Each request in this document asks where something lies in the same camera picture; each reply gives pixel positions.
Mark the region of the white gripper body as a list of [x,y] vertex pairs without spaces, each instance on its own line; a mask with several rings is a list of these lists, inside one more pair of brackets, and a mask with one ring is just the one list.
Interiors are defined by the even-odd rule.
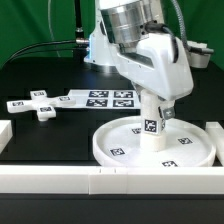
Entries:
[[193,90],[193,79],[182,42],[164,24],[148,23],[148,37],[133,52],[116,47],[113,59],[120,75],[165,100]]

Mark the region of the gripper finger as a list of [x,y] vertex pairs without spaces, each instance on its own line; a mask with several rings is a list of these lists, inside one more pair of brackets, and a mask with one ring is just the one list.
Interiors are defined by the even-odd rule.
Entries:
[[173,107],[163,108],[160,107],[161,117],[165,120],[169,120],[175,117],[175,110]]

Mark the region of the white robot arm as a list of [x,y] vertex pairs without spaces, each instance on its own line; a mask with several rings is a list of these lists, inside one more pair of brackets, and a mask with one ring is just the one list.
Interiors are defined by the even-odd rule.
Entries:
[[95,0],[95,10],[85,62],[158,96],[163,118],[172,118],[174,102],[192,92],[193,80],[182,42],[164,24],[160,0]]

